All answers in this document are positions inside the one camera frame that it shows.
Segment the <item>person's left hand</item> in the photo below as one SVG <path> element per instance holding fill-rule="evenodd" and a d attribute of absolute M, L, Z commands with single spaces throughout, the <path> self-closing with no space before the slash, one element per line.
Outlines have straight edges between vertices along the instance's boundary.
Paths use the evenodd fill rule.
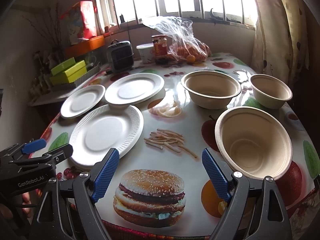
<path fill-rule="evenodd" d="M 37 205 L 40 199 L 39 189 L 35 189 L 30 192 L 23 193 L 22 205 L 27 205 L 28 207 L 23 207 L 22 212 L 27 218 L 31 218 L 34 215 L 35 208 L 31 207 Z"/>

